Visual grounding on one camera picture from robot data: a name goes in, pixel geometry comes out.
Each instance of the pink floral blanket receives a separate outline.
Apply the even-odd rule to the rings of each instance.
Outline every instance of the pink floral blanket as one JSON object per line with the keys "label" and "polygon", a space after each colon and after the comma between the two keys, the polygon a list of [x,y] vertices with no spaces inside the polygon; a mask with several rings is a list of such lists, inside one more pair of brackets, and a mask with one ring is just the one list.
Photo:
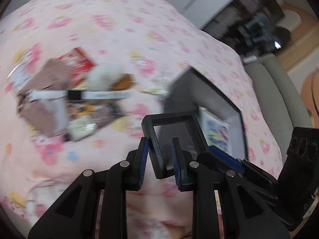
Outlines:
{"label": "pink floral blanket", "polygon": [[[18,117],[17,99],[6,77],[22,61],[30,73],[36,73],[48,59],[79,46],[98,64],[121,64],[134,75],[137,85],[129,98],[120,101],[126,116],[79,142],[45,138]],[[157,97],[139,91],[156,88],[159,80],[174,81],[189,66],[241,109],[250,161],[277,177],[282,168],[280,150],[239,56],[197,30],[169,3],[32,0],[8,15],[0,22],[1,203],[34,224],[64,185],[83,170],[102,171],[124,160],[143,135],[143,117],[162,112]],[[44,200],[42,193],[50,200]],[[157,180],[149,159],[142,190],[128,193],[127,204],[159,224],[191,226],[192,194],[179,192],[174,177]],[[156,238],[146,234],[140,238]]]}

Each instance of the pink bed sheet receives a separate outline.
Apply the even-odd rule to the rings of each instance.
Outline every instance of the pink bed sheet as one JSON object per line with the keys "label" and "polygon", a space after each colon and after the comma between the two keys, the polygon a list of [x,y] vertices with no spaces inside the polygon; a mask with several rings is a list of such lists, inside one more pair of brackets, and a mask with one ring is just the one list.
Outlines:
{"label": "pink bed sheet", "polygon": [[[82,47],[98,64],[114,63],[134,74],[137,85],[121,100],[126,117],[79,142],[38,135],[16,114],[17,99],[6,77],[21,61],[37,72],[50,58]],[[279,147],[256,99],[252,81],[234,50],[199,31],[163,0],[32,0],[0,22],[0,200],[31,224],[49,204],[40,203],[40,182],[62,184],[83,170],[102,171],[124,160],[143,135],[141,120],[162,112],[142,89],[174,81],[193,66],[242,111],[249,159],[277,177]],[[128,206],[145,216],[191,226],[192,195],[174,177],[156,180],[148,159],[142,190],[128,193]]]}

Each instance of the white pom-pom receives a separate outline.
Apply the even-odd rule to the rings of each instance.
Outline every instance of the white pom-pom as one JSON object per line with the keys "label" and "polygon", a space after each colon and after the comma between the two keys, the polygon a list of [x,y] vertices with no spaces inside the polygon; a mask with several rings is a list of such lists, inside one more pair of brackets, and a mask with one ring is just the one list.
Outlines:
{"label": "white pom-pom", "polygon": [[89,91],[106,92],[117,83],[123,73],[123,66],[115,64],[101,64],[93,68],[88,74],[87,83]]}

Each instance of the wooden furniture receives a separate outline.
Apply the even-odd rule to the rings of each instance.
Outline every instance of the wooden furniture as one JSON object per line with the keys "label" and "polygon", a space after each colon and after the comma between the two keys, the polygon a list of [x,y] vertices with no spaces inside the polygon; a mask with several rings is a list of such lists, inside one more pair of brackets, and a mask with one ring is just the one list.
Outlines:
{"label": "wooden furniture", "polygon": [[311,112],[314,128],[319,128],[319,116],[315,109],[314,99],[319,103],[319,71],[311,73],[304,81],[304,85],[301,90],[301,97],[305,103],[306,108]]}
{"label": "wooden furniture", "polygon": [[297,12],[302,19],[301,25],[291,33],[291,41],[275,53],[279,63],[287,71],[306,58],[319,45],[319,21],[291,4],[284,3],[282,8]]}

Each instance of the metal screw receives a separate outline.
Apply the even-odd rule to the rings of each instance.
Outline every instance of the metal screw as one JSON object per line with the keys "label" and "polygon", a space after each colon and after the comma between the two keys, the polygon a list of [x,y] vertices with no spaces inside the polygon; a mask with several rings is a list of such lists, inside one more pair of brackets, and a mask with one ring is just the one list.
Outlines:
{"label": "metal screw", "polygon": [[129,165],[130,165],[130,162],[128,162],[128,161],[123,161],[120,163],[121,167],[128,167]]}
{"label": "metal screw", "polygon": [[199,163],[193,161],[193,162],[190,162],[190,163],[189,163],[189,166],[190,166],[190,167],[193,167],[193,168],[197,168],[197,167],[199,166]]}
{"label": "metal screw", "polygon": [[226,172],[226,174],[227,174],[229,177],[234,177],[234,176],[236,175],[235,171],[233,171],[233,170],[228,170],[228,171]]}
{"label": "metal screw", "polygon": [[92,170],[85,170],[84,172],[83,172],[83,175],[85,176],[85,177],[89,177],[89,176],[91,176],[92,175]]}

